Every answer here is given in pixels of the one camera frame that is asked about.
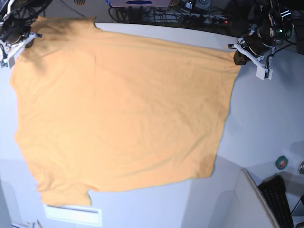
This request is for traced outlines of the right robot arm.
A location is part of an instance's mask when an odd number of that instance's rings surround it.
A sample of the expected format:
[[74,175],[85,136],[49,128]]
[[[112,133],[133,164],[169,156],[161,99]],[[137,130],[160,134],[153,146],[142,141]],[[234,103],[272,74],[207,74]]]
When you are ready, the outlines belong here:
[[50,0],[2,0],[0,2],[0,49],[4,51],[24,40],[31,34],[31,26]]

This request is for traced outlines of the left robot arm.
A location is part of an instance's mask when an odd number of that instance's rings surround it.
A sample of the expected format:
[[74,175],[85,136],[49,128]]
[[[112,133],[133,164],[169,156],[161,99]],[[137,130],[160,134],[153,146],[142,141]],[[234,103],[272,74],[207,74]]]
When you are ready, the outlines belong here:
[[276,47],[277,41],[288,41],[293,32],[295,10],[303,10],[300,0],[257,0],[256,28],[245,32],[238,42],[242,49],[259,58]]

